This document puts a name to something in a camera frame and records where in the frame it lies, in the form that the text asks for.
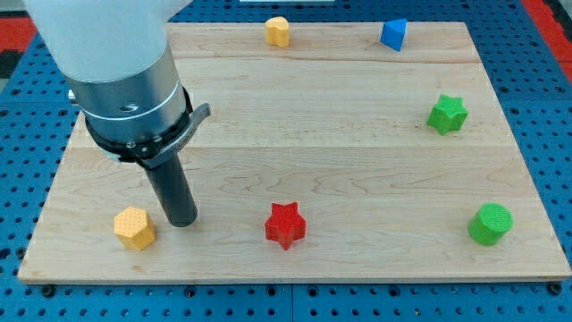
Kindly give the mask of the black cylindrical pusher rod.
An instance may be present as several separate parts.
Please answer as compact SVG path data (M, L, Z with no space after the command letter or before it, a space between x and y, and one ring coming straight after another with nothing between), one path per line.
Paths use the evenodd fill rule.
M169 223L176 227L193 224L198 209L179 157L175 155L145 172Z

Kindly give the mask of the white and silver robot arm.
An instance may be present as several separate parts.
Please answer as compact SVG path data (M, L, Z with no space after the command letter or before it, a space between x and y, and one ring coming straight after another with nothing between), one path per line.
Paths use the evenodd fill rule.
M187 0L25 0L69 84L94 142L141 166L169 223L198 216L178 157L209 104L194 107L176 69L166 23Z

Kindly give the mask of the black clamp with silver lever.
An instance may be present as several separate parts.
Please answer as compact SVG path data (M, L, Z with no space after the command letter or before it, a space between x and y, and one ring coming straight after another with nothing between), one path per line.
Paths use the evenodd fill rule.
M154 169L176 157L193 137L198 126L211 115L211 106L203 103L192 110L189 95L184 92L188 108L175 125L160 136L141 142L121 143L105 139L88 120L85 120L88 133L94 142L115 162L135 163L145 169Z

